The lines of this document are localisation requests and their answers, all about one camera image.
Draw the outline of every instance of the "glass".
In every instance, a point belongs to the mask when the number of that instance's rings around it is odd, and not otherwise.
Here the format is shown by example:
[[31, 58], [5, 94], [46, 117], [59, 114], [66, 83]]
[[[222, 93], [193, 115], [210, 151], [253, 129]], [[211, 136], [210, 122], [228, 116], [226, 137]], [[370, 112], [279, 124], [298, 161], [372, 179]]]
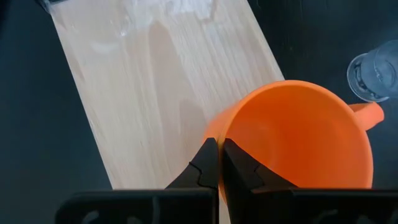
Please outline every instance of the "glass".
[[382, 102], [398, 96], [398, 40], [391, 40], [354, 58], [347, 69], [348, 84], [362, 100]]

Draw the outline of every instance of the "light wood surface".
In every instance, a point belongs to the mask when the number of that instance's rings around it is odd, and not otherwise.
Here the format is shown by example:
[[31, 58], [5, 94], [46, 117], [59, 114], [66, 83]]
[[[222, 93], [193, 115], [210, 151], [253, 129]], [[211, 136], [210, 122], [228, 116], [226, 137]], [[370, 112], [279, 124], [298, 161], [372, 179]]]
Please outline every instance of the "light wood surface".
[[115, 189], [165, 187], [211, 118], [283, 79], [246, 0], [67, 0], [50, 12]]

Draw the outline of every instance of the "wood grain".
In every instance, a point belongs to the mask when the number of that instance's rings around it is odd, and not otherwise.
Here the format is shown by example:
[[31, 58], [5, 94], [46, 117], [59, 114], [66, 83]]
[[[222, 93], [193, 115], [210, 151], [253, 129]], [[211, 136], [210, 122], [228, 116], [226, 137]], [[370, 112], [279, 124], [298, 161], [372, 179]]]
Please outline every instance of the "wood grain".
[[115, 189], [165, 187], [212, 117], [283, 79], [245, 0], [67, 0], [50, 12]]

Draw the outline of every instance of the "clear glass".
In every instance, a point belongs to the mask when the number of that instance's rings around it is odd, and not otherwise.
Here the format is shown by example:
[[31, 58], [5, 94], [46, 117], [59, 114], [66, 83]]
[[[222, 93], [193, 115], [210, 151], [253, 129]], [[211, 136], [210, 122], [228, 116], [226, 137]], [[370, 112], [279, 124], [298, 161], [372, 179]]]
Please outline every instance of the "clear glass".
[[398, 97], [398, 40], [354, 58], [348, 66], [351, 90], [362, 100], [381, 102]]

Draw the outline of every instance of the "wooden board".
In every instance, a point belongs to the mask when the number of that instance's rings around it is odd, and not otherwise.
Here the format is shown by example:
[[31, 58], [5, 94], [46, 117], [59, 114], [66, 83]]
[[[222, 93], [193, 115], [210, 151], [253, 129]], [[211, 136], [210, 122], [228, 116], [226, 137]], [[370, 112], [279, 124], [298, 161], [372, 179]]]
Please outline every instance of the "wooden board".
[[283, 79], [245, 0], [67, 0], [50, 12], [115, 189], [165, 187], [214, 115]]

